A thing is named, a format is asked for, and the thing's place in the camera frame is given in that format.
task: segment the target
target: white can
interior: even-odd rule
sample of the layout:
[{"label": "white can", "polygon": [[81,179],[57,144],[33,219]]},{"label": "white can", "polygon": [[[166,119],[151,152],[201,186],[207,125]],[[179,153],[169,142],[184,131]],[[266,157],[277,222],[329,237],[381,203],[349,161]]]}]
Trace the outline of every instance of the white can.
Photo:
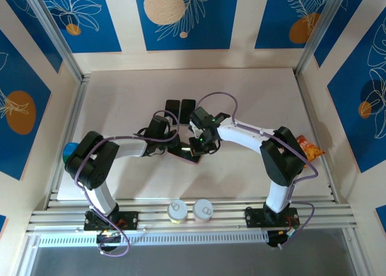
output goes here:
[{"label": "white can", "polygon": [[197,222],[208,222],[213,215],[213,205],[207,199],[199,199],[193,205],[193,216]]},{"label": "white can", "polygon": [[171,222],[175,224],[182,223],[188,217],[188,206],[185,202],[177,199],[170,203],[168,207],[168,216]]}]

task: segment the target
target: orange circle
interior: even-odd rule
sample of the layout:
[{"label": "orange circle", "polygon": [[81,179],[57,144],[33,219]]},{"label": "orange circle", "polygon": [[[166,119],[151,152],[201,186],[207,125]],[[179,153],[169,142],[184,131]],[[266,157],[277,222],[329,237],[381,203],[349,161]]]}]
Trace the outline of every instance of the orange circle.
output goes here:
[{"label": "orange circle", "polygon": [[306,18],[301,18],[292,25],[289,39],[296,44],[306,43],[320,17],[319,13],[311,13]]},{"label": "orange circle", "polygon": [[363,118],[369,118],[372,113],[372,106],[367,101],[362,102],[358,108],[359,115]]},{"label": "orange circle", "polygon": [[68,24],[66,26],[66,30],[70,35],[73,35],[73,36],[78,36],[81,32],[79,26],[75,24]]},{"label": "orange circle", "polygon": [[7,107],[11,107],[11,110],[5,115],[10,128],[15,133],[21,135],[30,133],[36,120],[36,107],[32,97],[27,92],[14,91],[8,95],[7,99],[11,101],[5,102]]}]

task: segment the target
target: wall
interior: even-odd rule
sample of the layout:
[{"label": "wall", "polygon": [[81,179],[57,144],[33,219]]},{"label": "wall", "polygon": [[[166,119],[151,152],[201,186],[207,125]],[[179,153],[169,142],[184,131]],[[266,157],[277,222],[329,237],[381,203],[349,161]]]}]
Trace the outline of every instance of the wall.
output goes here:
[{"label": "wall", "polygon": [[[35,77],[43,82],[43,87],[38,88],[39,94],[33,96],[36,121],[33,123],[32,130],[36,132],[36,136],[32,137],[31,146],[17,145],[18,140],[29,135],[22,135],[22,131],[18,129],[17,125],[10,123],[14,119],[13,116],[23,114],[22,112],[14,109],[11,116],[8,117],[8,114],[0,119],[0,134],[2,135],[0,144],[3,146],[3,144],[11,142],[11,144],[9,143],[10,149],[1,150],[0,162],[9,161],[10,166],[15,168],[13,163],[17,161],[17,155],[27,153],[28,158],[20,177],[10,171],[0,172],[0,215],[7,217],[0,239],[0,251],[2,251],[0,274],[10,275],[19,254],[31,212],[39,207],[44,200],[49,176],[64,136],[63,133],[78,83],[72,78],[65,64],[61,64],[60,68],[55,68],[58,60],[53,64],[53,61],[48,59],[55,55],[42,52],[46,46],[44,42],[37,44],[29,34],[32,29],[27,31],[6,0],[0,0],[0,13],[1,33],[4,33],[16,48],[15,54],[18,52],[24,58],[20,57],[19,61],[13,62],[11,55],[8,56],[7,64],[0,71],[1,89],[19,88],[18,86],[27,88],[29,84],[35,82]],[[3,40],[0,42],[0,47],[4,47]],[[16,68],[14,78],[19,78],[19,74],[25,74],[27,70],[31,76],[25,82],[20,82],[20,80],[15,80],[9,74],[4,73],[9,71],[8,67]],[[49,96],[47,105],[45,105],[46,97],[43,96],[43,93]],[[40,126],[37,121],[39,110],[43,113]]]},{"label": "wall", "polygon": [[[386,234],[375,212],[376,207],[386,204],[386,184],[384,181],[386,162],[381,162],[370,168],[369,165],[366,165],[365,160],[385,157],[383,148],[377,153],[366,151],[366,148],[382,147],[385,144],[385,139],[374,139],[375,111],[373,114],[358,114],[361,111],[360,94],[355,95],[357,96],[355,108],[350,107],[349,111],[343,109],[349,106],[354,90],[358,86],[361,88],[365,85],[366,82],[361,81],[361,77],[366,75],[371,79],[369,70],[365,74],[361,73],[363,69],[370,69],[370,64],[369,66],[361,64],[362,61],[367,63],[367,54],[370,48],[362,43],[359,44],[359,49],[356,49],[356,46],[362,42],[361,39],[385,7],[386,0],[363,0],[323,64],[319,67],[313,58],[301,78],[314,107],[322,148],[327,152],[326,157],[329,166],[342,196],[352,206],[360,236],[376,275],[384,275],[384,271],[386,271],[386,263],[384,262]],[[358,50],[361,48],[367,53],[363,53],[362,58],[357,58],[354,61],[355,64],[348,66],[348,63],[353,62],[350,61],[352,60],[350,54],[353,50],[359,52]],[[342,68],[347,71],[345,77],[340,75]],[[332,87],[339,78],[342,90],[340,94],[337,94]],[[353,116],[349,123],[344,118],[345,113],[350,113]],[[370,135],[364,137],[362,133],[369,128],[371,129]],[[350,145],[348,140],[356,134],[361,135],[357,138],[358,141],[369,139],[367,143],[361,145],[365,158],[361,158],[360,153],[352,148],[355,143],[351,140]]]},{"label": "wall", "polygon": [[295,67],[327,0],[44,1],[88,73]]}]

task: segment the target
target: metal vent grille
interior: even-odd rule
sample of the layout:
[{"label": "metal vent grille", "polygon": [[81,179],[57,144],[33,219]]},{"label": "metal vent grille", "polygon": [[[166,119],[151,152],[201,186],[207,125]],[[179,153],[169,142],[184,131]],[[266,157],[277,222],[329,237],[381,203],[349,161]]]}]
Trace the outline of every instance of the metal vent grille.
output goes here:
[{"label": "metal vent grille", "polygon": [[[266,231],[206,232],[206,233],[147,233],[128,234],[131,245],[198,245],[221,243],[267,243]],[[59,234],[42,235],[39,247],[95,246],[95,235]]]}]

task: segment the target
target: white wall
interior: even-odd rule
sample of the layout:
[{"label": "white wall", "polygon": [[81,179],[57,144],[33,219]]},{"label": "white wall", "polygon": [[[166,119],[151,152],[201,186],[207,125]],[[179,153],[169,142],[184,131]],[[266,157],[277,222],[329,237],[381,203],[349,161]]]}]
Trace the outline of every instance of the white wall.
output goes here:
[{"label": "white wall", "polygon": [[229,50],[147,52],[136,0],[106,0],[122,52],[74,54],[83,72],[295,67],[303,49],[255,50],[267,0],[238,0]]},{"label": "white wall", "polygon": [[386,162],[360,173],[327,85],[385,7],[386,0],[363,0],[321,68],[312,59],[302,78],[315,109],[321,147],[352,206],[376,275],[386,271],[386,234],[375,212],[386,204]]},{"label": "white wall", "polygon": [[23,179],[0,172],[0,215],[8,218],[0,240],[0,275],[5,276],[13,270],[31,212],[44,200],[78,84],[64,64],[55,72],[5,0],[0,0],[0,14],[1,31],[51,90]]}]

